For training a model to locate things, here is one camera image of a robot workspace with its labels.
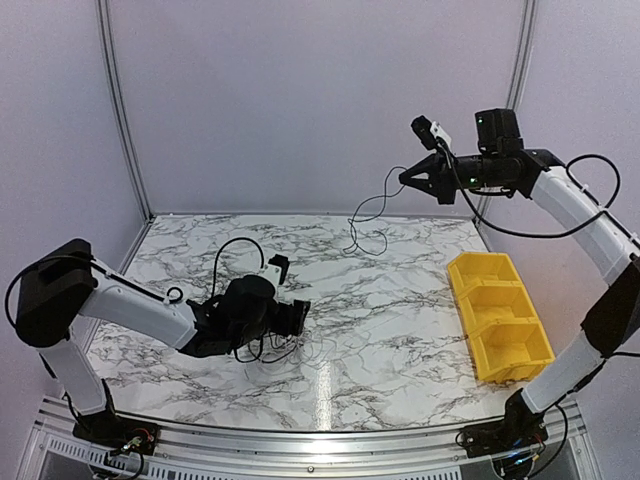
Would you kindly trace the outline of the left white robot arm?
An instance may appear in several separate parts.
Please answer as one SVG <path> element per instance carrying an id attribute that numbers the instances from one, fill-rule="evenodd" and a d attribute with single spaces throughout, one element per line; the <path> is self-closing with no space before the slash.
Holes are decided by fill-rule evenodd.
<path id="1" fill-rule="evenodd" d="M 289 269 L 282 255 L 232 280 L 199 303 L 176 287 L 160 295 L 99 261 L 89 242 L 73 239 L 21 270 L 5 291 L 4 310 L 17 337 L 34 348 L 63 386 L 77 415 L 106 445 L 125 438 L 126 423 L 113 413 L 104 381 L 73 335 L 80 317 L 143 334 L 193 358 L 236 353 L 268 334 L 297 337 L 310 302 L 279 298 Z"/>

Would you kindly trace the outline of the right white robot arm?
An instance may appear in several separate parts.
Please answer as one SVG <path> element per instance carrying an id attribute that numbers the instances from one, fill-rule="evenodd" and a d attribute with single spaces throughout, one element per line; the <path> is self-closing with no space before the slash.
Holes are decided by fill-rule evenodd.
<path id="1" fill-rule="evenodd" d="M 562 226 L 552 239 L 575 239 L 607 285 L 571 343 L 506 401 L 506 418 L 497 423 L 495 438 L 515 448 L 533 433 L 533 417 L 588 384 L 638 331 L 639 239 L 611 214 L 608 203 L 596 201 L 575 179 L 569 165 L 548 150 L 525 147 L 514 111 L 480 111 L 475 125 L 477 154 L 457 156 L 439 123 L 415 118 L 411 129 L 430 154 L 401 173 L 400 183 L 441 205 L 488 188 L 499 195 L 520 194 Z"/>

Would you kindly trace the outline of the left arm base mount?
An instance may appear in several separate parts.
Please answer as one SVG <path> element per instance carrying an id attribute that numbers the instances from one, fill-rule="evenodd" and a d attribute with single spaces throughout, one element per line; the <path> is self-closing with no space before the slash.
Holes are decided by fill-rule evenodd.
<path id="1" fill-rule="evenodd" d="M 160 426 L 156 423 L 122 417 L 116 413 L 113 397 L 105 380 L 102 387 L 106 396 L 105 408 L 94 414 L 82 415 L 68 399 L 75 420 L 73 435 L 111 449 L 111 455 L 131 452 L 152 455 L 155 451 Z"/>

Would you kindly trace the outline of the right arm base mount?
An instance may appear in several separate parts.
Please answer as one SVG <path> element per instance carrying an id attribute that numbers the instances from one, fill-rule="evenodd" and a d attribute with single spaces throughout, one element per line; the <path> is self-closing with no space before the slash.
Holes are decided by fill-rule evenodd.
<path id="1" fill-rule="evenodd" d="M 469 458 L 500 454 L 545 442 L 544 414 L 532 412 L 520 389 L 505 402 L 501 419 L 467 425 L 456 436 L 456 444 Z"/>

